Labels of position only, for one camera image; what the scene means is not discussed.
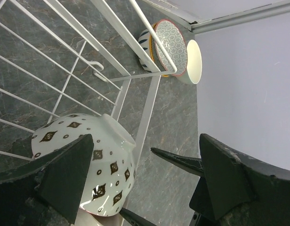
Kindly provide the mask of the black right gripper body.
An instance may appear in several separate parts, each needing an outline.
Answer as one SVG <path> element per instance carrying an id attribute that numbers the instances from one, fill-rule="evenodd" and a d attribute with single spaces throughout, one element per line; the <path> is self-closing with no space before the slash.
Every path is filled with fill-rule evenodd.
<path id="1" fill-rule="evenodd" d="M 194 211 L 190 226 L 220 225 L 220 222 L 215 220 L 205 178 L 200 177 L 196 189 L 189 202 L 189 207 Z"/>

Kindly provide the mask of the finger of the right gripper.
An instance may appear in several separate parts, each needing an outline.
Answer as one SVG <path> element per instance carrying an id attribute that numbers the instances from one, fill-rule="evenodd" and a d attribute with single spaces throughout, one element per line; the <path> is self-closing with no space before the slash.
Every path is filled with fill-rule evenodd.
<path id="1" fill-rule="evenodd" d="M 199 177 L 204 177 L 201 158 L 181 156 L 154 147 L 151 148 L 151 152 L 188 173 L 197 175 Z"/>
<path id="2" fill-rule="evenodd" d="M 150 222 L 135 214 L 134 212 L 122 208 L 120 210 L 120 215 L 132 226 L 149 226 Z"/>

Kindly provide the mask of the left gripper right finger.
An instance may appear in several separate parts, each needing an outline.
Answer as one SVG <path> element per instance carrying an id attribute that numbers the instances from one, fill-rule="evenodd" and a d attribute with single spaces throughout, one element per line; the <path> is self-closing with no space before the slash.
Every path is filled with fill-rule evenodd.
<path id="1" fill-rule="evenodd" d="M 199 145 L 215 220 L 230 226 L 290 226 L 290 170 L 208 134 L 200 135 Z"/>

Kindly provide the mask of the white bowl teal leaf pattern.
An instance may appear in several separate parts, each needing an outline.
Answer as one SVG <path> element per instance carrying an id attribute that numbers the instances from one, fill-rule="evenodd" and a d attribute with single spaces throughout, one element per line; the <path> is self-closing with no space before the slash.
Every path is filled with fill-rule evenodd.
<path id="1" fill-rule="evenodd" d="M 156 66 L 159 68 L 159 70 L 161 72 L 166 71 L 166 69 L 159 63 L 159 61 L 154 59 L 153 51 L 152 51 L 152 47 L 153 47 L 152 36 L 148 29 L 144 29 L 141 32 L 138 38 L 138 43 L 141 45 L 141 47 L 146 52 L 146 54 L 154 61 Z"/>

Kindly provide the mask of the grey dotted bowl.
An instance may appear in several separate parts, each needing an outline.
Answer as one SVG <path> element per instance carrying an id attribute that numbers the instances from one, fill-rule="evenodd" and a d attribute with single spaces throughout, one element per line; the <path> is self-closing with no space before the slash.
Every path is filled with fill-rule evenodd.
<path id="1" fill-rule="evenodd" d="M 173 76 L 181 76 L 186 71 L 188 56 L 185 40 L 180 30 L 170 20 L 163 19 L 156 23 L 154 31 L 177 68 L 177 72 Z M 154 39 L 152 39 L 151 47 L 153 61 L 160 71 L 171 70 L 169 61 Z"/>

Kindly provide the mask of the plain white ribbed bowl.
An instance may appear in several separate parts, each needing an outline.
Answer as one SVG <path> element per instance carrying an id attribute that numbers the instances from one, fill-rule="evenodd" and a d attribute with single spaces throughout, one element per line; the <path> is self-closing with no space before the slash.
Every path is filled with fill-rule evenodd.
<path id="1" fill-rule="evenodd" d="M 188 42 L 187 56 L 186 71 L 181 76 L 178 76 L 177 79 L 184 84 L 196 85 L 202 75 L 202 56 L 200 47 L 195 40 Z"/>

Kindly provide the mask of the white bowl dark diamond pattern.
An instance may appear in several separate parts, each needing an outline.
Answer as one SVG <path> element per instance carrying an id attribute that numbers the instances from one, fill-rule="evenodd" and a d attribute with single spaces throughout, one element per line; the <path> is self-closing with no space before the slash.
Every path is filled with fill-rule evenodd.
<path id="1" fill-rule="evenodd" d="M 31 139 L 35 159 L 90 134 L 93 152 L 80 208 L 97 216 L 118 214 L 136 176 L 131 135 L 110 115 L 74 113 L 37 129 Z"/>

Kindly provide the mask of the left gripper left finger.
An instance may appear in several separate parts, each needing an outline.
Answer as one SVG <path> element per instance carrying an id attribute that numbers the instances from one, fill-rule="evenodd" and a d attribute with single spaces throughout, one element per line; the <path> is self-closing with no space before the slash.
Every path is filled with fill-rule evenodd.
<path id="1" fill-rule="evenodd" d="M 76 220 L 94 143 L 83 135 L 0 172 L 0 226 L 69 226 Z"/>

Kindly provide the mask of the white wire dish rack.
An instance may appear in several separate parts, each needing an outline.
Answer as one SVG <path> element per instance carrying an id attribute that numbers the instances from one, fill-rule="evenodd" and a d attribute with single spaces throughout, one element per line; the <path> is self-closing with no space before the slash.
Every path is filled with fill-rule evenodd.
<path id="1" fill-rule="evenodd" d="M 71 113 L 109 114 L 144 147 L 160 80 L 95 0 L 0 0 L 0 169 L 32 157 L 19 139 Z"/>

